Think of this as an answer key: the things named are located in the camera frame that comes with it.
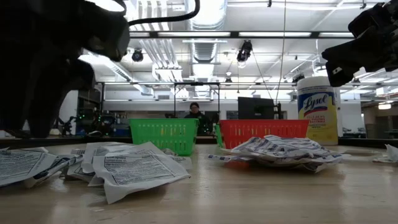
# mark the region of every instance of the ceiling light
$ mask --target ceiling light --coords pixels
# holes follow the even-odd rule
[[[130,37],[149,37],[148,32],[130,32]]]
[[[229,37],[230,32],[159,32],[159,37]]]
[[[119,101],[129,101],[129,100],[105,100],[105,101],[117,101],[117,102],[119,102]]]
[[[240,37],[309,37],[311,32],[239,32]]]
[[[96,4],[98,7],[106,9],[111,12],[123,12],[124,8],[113,0],[86,0]]]
[[[182,40],[184,44],[225,44],[228,43],[226,40]]]
[[[129,82],[109,82],[105,83],[105,85],[130,85]]]
[[[379,110],[388,110],[391,109],[391,104],[381,104],[379,105]]]
[[[131,100],[131,101],[157,101],[155,99],[138,99],[138,100]]]
[[[173,85],[172,82],[139,82],[141,85]]]
[[[230,85],[228,82],[221,82],[220,85]],[[256,83],[234,83],[233,85],[255,85]]]
[[[320,37],[354,37],[350,32],[321,32]]]
[[[372,8],[374,4],[368,4],[366,8]],[[230,2],[228,7],[268,7],[268,2]],[[273,2],[272,7],[284,8],[285,4],[282,2]],[[286,6],[286,9],[291,10],[308,10],[308,11],[331,11],[344,9],[359,9],[360,6],[324,6],[324,7],[309,7],[299,4],[291,3]]]

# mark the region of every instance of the workbench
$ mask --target workbench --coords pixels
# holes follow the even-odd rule
[[[53,154],[84,144],[50,146]],[[0,217],[9,223],[397,223],[398,172],[350,146],[343,164],[317,174],[301,170],[227,168],[205,159],[216,145],[197,145],[192,177],[128,195],[108,205],[102,187],[54,175],[35,189],[0,189]]]

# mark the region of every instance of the plastic basket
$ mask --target plastic basket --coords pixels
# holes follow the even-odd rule
[[[130,119],[134,144],[152,142],[160,149],[169,148],[189,156],[195,147],[198,119]]]
[[[305,138],[309,122],[309,120],[222,120],[221,132],[216,132],[217,141],[220,147],[233,149],[251,137],[263,138],[268,134],[282,138]]]

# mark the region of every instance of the yellow label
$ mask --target yellow label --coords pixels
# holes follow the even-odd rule
[[[316,86],[299,90],[298,118],[310,120],[307,130],[308,138],[321,144],[323,142],[337,144],[335,95],[332,91],[326,91],[328,88],[331,87]]]

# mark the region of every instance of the person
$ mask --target person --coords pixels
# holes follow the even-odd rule
[[[191,103],[189,108],[191,109],[191,111],[184,118],[199,119],[198,134],[210,134],[212,132],[213,125],[211,125],[209,118],[207,118],[199,111],[199,104],[193,102]]]

